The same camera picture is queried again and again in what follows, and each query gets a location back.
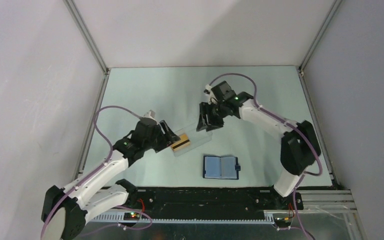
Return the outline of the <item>gold card with black stripe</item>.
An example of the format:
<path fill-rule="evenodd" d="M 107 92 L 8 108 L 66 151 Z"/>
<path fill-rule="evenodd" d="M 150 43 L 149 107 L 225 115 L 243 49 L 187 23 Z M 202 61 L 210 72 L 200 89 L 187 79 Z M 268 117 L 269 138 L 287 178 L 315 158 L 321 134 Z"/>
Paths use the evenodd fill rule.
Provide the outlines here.
<path fill-rule="evenodd" d="M 173 143 L 170 147 L 174 153 L 185 149 L 191 145 L 191 141 L 186 133 L 182 133 L 179 136 L 179 140 Z"/>

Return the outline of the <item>clear plastic tray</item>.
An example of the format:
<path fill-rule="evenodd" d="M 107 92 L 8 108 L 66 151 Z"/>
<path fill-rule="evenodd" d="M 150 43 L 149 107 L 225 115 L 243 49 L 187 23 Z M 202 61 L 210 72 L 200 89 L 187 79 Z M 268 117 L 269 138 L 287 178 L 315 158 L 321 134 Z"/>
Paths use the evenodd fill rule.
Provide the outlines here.
<path fill-rule="evenodd" d="M 195 148 L 198 148 L 212 140 L 213 133 L 211 131 L 196 131 L 197 128 L 197 123 L 192 123 L 190 125 L 187 125 L 179 130 L 176 130 L 174 133 L 178 136 L 181 134 L 187 134 L 189 139 L 190 139 L 190 146 L 178 151 L 178 152 L 173 152 L 173 155 L 175 157 L 179 157 L 191 150 L 194 150 Z"/>

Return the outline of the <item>blue leather card holder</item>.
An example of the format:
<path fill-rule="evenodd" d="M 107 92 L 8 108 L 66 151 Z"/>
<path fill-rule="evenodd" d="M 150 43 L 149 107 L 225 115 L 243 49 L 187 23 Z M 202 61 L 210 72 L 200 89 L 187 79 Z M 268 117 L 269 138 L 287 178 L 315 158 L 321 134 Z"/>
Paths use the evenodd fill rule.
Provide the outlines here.
<path fill-rule="evenodd" d="M 203 156 L 202 177 L 204 179 L 239 180 L 240 171 L 241 166 L 236 156 Z"/>

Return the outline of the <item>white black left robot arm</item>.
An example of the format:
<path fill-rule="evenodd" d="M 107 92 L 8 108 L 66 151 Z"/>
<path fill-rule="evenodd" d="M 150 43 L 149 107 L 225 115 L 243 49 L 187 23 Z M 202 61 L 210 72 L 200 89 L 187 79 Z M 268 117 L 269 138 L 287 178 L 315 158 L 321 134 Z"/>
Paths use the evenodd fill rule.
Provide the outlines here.
<path fill-rule="evenodd" d="M 107 210 L 121 205 L 136 206 L 138 194 L 129 181 L 121 180 L 106 190 L 102 187 L 141 159 L 146 151 L 158 153 L 179 140 L 165 121 L 140 118 L 135 129 L 110 145 L 109 155 L 95 169 L 64 187 L 53 185 L 46 191 L 40 239 L 72 240 L 88 222 Z"/>

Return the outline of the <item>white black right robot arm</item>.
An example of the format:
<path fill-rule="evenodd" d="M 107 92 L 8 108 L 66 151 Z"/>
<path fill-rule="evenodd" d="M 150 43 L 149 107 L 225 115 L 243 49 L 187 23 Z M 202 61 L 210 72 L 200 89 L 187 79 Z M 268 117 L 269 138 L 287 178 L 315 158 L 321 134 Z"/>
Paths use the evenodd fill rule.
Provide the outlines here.
<path fill-rule="evenodd" d="M 215 86 L 208 84 L 203 92 L 207 101 L 199 104 L 198 132 L 220 129 L 224 126 L 224 118 L 235 116 L 263 128 L 279 141 L 282 171 L 273 186 L 275 192 L 270 201 L 275 208 L 284 209 L 290 204 L 290 194 L 301 177 L 308 174 L 307 168 L 320 161 L 321 149 L 312 123 L 275 115 L 259 105 L 251 94 L 236 93 L 226 81 Z"/>

